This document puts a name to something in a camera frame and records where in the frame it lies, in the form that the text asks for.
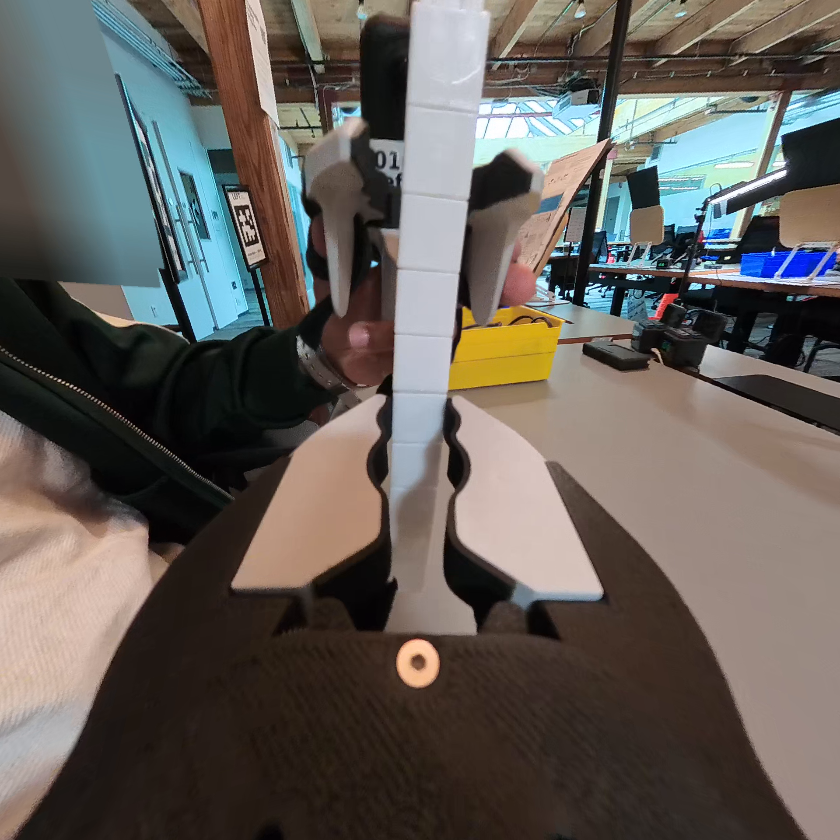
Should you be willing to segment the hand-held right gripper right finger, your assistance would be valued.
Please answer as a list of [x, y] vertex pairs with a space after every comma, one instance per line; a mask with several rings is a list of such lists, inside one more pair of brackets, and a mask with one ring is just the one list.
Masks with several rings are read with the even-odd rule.
[[448, 588], [474, 614], [508, 602], [599, 602], [603, 585], [548, 462], [524, 437], [456, 395], [444, 415], [453, 489], [444, 536]]

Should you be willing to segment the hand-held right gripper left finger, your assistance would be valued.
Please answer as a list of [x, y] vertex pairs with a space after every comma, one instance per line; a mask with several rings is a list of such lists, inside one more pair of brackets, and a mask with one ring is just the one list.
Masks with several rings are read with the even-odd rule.
[[391, 404], [373, 395], [290, 457], [231, 581], [233, 595], [340, 601], [387, 614], [394, 598], [387, 475]]

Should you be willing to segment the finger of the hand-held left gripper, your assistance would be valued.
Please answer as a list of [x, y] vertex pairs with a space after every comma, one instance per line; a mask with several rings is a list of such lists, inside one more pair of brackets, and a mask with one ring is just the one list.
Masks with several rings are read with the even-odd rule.
[[498, 309], [521, 227], [541, 203], [543, 172], [518, 150], [504, 150], [471, 177], [467, 214], [468, 308], [479, 326]]
[[372, 166], [367, 122], [343, 122], [313, 146], [304, 165], [306, 195], [322, 220], [332, 307], [337, 317], [345, 317], [353, 289], [370, 262], [365, 229], [371, 210], [365, 189]]

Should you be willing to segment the white segmented bar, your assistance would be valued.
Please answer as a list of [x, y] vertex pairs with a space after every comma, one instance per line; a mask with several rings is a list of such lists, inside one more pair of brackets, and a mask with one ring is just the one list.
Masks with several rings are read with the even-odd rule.
[[412, 5], [388, 476], [396, 633], [476, 630], [445, 581], [442, 430], [489, 24], [479, 1]]

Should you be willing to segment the yellow plastic bin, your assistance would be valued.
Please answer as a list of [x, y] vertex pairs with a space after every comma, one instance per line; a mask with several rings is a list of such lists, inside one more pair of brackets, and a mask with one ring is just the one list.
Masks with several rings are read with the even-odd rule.
[[541, 382], [549, 378], [564, 318], [535, 308], [499, 308], [487, 325], [461, 309], [461, 332], [448, 389]]

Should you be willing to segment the person's left forearm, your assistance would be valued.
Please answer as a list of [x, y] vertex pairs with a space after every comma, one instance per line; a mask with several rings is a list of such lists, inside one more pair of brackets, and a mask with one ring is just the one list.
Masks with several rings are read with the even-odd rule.
[[329, 397], [299, 368], [296, 337], [317, 349], [331, 315], [324, 301], [296, 327], [190, 344], [154, 371], [145, 364], [150, 380], [132, 390], [132, 419], [195, 469], [300, 425]]

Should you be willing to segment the person's left hand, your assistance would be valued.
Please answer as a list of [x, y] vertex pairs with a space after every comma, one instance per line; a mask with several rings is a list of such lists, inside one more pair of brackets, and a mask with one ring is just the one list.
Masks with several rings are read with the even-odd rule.
[[[326, 256], [323, 222], [319, 213], [311, 220], [311, 244]], [[505, 286], [500, 296], [503, 306], [528, 302], [536, 289], [536, 276], [519, 261], [519, 241], [511, 254]], [[330, 298], [329, 281], [312, 271], [314, 300], [320, 304]], [[382, 316], [382, 272], [374, 266], [353, 291], [343, 318], [331, 315], [322, 331], [321, 345], [331, 366], [355, 385], [379, 385], [393, 371], [394, 321]]]

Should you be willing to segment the wooden display board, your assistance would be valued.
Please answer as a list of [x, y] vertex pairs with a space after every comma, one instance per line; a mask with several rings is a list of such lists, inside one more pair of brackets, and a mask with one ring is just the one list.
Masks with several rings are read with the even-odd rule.
[[575, 197], [613, 147], [612, 140], [603, 140], [567, 154], [550, 165], [545, 174], [538, 208], [521, 226], [518, 235], [521, 246], [519, 260], [535, 276], [542, 273], [554, 247], [559, 243], [564, 219]]

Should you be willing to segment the marker poster on stand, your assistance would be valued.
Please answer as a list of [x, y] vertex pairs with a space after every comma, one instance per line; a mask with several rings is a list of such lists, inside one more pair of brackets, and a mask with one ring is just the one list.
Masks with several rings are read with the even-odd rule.
[[268, 261], [268, 253], [260, 231], [253, 198], [245, 185], [225, 184], [222, 189], [245, 267], [255, 289], [259, 312], [263, 323], [270, 326], [270, 314], [259, 273], [260, 268]]

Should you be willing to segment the black pole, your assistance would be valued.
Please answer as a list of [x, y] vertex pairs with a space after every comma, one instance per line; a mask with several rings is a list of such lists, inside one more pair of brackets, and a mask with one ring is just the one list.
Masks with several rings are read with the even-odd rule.
[[[611, 139], [612, 136], [618, 88], [620, 85], [619, 79], [621, 65], [623, 62], [627, 30], [632, 14], [632, 8], [632, 1], [616, 2], [616, 11], [612, 27], [611, 48], [608, 56], [605, 85], [603, 89], [602, 113], [598, 126], [598, 134], [596, 136], [597, 143], [607, 141]], [[605, 176], [607, 163], [606, 155], [607, 153], [602, 155], [591, 174], [590, 191], [584, 216], [584, 225], [575, 271], [572, 297], [573, 304], [578, 307], [583, 307], [585, 304], [585, 290], [589, 281], [589, 266], [592, 263], [592, 246], [594, 243], [595, 227], [597, 224], [597, 214], [601, 203], [603, 183], [604, 181], [608, 181], [608, 177]]]

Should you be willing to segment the white paper notice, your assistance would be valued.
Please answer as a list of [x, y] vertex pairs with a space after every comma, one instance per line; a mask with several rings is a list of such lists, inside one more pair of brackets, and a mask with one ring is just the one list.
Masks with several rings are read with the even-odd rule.
[[266, 20], [260, 1], [245, 1], [248, 40], [255, 71], [259, 106], [274, 124], [280, 127], [277, 100], [271, 71]]

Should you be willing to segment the silver wristwatch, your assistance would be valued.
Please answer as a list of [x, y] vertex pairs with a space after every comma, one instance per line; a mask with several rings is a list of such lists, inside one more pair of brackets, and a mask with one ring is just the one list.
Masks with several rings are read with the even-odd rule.
[[361, 404], [357, 385], [333, 366], [322, 346], [313, 349], [300, 335], [296, 337], [296, 345], [298, 366], [328, 395], [331, 417]]

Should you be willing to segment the white ceiling projector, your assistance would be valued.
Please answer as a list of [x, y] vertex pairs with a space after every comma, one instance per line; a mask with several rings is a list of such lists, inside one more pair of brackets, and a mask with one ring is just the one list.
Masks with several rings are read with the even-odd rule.
[[571, 78], [552, 110], [552, 118], [562, 121], [588, 119], [601, 107], [602, 90], [590, 77]]

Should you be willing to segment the wooden board on stand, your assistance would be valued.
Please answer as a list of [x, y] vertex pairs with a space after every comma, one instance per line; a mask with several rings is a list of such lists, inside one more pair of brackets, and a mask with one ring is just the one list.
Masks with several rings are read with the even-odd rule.
[[780, 200], [780, 243], [791, 250], [774, 279], [782, 279], [797, 252], [805, 247], [823, 251], [821, 261], [806, 277], [811, 281], [839, 246], [839, 184], [788, 192]]
[[632, 251], [628, 262], [632, 265], [649, 260], [652, 248], [661, 245], [665, 237], [665, 211], [661, 205], [636, 207], [629, 214], [629, 236]]

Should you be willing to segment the black flat box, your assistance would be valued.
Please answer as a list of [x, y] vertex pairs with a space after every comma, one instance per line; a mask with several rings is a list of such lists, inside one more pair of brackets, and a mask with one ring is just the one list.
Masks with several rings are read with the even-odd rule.
[[651, 355], [641, 353], [613, 341], [591, 341], [582, 345], [585, 357], [604, 364], [616, 371], [645, 371]]

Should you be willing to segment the blue storage bin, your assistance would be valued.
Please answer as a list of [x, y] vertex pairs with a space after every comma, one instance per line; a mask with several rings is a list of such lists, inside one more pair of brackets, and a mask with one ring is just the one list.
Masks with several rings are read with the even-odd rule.
[[837, 256], [836, 248], [751, 253], [742, 256], [739, 273], [762, 279], [815, 279], [834, 268]]

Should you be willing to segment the person's white shirt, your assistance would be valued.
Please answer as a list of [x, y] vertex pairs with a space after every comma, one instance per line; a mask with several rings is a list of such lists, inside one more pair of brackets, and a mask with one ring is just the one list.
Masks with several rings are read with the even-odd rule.
[[1, 837], [75, 747], [128, 627], [182, 551], [88, 465], [1, 414]]

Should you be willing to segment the person's green jacket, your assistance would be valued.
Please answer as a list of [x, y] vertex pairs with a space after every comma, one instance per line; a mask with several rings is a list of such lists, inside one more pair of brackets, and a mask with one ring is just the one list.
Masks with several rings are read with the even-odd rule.
[[191, 539], [232, 502], [132, 419], [150, 363], [193, 343], [159, 326], [117, 327], [55, 282], [1, 282], [2, 411], [85, 462], [96, 486], [154, 536]]

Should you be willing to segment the wooden post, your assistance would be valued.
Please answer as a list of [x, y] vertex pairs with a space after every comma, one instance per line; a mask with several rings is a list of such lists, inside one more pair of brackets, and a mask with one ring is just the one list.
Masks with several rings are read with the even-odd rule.
[[266, 243], [261, 275], [269, 312], [278, 329], [289, 328], [310, 306], [280, 139], [259, 106], [245, 2], [199, 1], [198, 7], [237, 174]]

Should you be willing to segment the black framed wall picture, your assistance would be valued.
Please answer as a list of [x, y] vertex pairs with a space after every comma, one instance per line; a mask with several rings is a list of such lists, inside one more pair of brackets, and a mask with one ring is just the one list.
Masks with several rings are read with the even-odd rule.
[[143, 178], [150, 195], [155, 223], [161, 237], [162, 252], [171, 270], [174, 283], [179, 284], [187, 278], [185, 261], [176, 236], [172, 214], [161, 182], [160, 173], [154, 160], [150, 135], [140, 117], [139, 111], [130, 98], [129, 91], [122, 77], [117, 73], [115, 78], [131, 126], [143, 170]]
[[202, 200], [194, 176], [184, 170], [179, 170], [179, 176], [186, 199], [187, 212], [192, 221], [195, 236], [201, 241], [209, 241], [211, 240], [211, 235], [207, 227]]

